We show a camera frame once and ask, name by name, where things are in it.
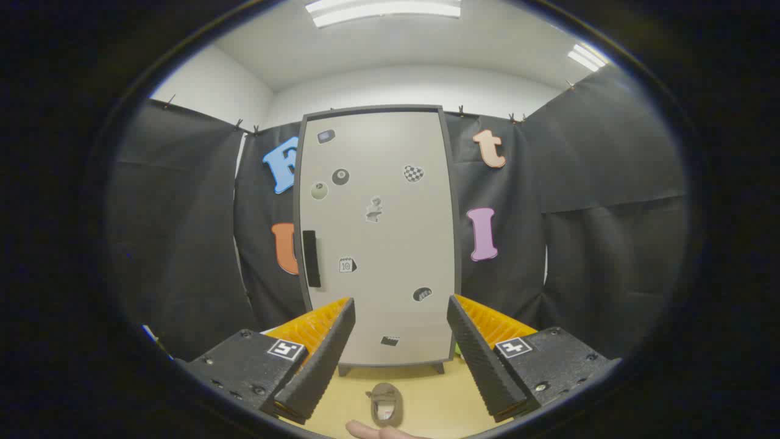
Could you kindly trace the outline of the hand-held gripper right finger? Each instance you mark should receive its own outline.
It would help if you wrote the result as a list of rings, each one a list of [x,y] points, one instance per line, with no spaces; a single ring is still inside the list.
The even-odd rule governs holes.
[[[447,321],[496,422],[568,398],[621,364],[561,327],[535,330],[462,295],[449,298]]]

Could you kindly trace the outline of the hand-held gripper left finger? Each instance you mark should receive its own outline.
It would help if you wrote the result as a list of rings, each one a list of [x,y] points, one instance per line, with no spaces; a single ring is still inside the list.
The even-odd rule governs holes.
[[[340,298],[267,333],[239,330],[178,364],[212,396],[248,416],[304,424],[328,388],[355,322],[353,298]]]

